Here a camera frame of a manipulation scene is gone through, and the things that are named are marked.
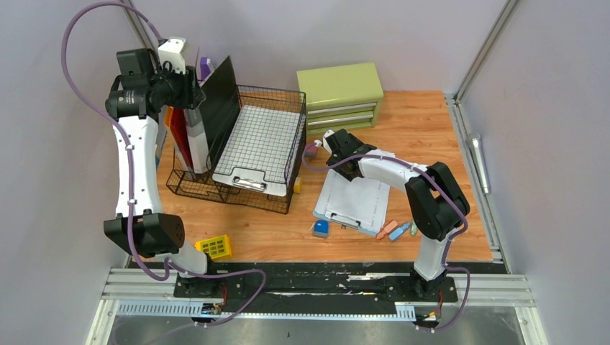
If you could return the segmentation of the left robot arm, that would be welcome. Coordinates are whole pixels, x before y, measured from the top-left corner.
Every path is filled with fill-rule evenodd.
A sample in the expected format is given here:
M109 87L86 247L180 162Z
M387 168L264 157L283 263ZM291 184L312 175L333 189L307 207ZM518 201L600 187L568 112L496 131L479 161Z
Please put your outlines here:
M193 288L211 297L219 291L220 277L208 270L207 255L186 240L182 219L164 212L157 182L160 112L165 106L193 109L203 97L185 55L168 44L156 53L145 48L117 53L120 74L105 107L117 139L119 198L116 216L104 222L104 233L151 278L164 281L170 276L153 273L143 261L158 258L165 270L194 277Z

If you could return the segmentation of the black folder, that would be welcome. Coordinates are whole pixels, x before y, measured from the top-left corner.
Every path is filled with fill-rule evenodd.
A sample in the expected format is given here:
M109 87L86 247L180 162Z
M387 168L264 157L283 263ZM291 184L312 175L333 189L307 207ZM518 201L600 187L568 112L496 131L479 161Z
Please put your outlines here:
M197 174L213 170L240 112L235 71L230 56L200 87L206 99L194 110L187 110L186 133Z

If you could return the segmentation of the orange folder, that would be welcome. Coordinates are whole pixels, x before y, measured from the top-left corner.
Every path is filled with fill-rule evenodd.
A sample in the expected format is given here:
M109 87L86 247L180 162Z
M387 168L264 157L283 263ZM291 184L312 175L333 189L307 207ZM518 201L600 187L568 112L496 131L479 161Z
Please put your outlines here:
M164 117L164 125L165 128L170 131L171 128L171 123L172 123L172 117L173 117L173 110L174 108L172 106L167 106L166 107L166 111L165 111L165 117Z

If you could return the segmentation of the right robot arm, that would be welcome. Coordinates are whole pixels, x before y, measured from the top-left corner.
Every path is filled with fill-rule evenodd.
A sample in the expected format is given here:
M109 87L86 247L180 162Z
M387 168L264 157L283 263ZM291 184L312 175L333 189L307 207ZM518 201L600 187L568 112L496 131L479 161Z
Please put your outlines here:
M421 165L397 158L341 129L324 134L327 165L349 182L368 178L400 190L408 198L421 234L410 290L420 300L437 294L445 278L450 241L464 231L470 204L443 162Z

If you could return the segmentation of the red folder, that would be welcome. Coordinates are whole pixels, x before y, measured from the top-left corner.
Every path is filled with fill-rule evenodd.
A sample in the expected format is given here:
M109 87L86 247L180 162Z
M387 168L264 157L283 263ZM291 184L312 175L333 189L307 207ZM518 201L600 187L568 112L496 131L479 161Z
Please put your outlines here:
M193 162L191 158L190 147L188 143L188 135L186 132L186 118L183 109L173 107L173 117L170 128L173 141L176 144L177 150L182 157L183 166L193 171Z

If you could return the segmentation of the blue clipboard with papers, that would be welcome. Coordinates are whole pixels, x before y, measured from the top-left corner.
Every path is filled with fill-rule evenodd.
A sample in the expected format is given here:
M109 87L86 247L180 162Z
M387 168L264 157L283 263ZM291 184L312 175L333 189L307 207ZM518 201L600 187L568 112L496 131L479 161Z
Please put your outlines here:
M391 187L370 178L349 181L328 170L313 215L370 236L376 236L386 222Z

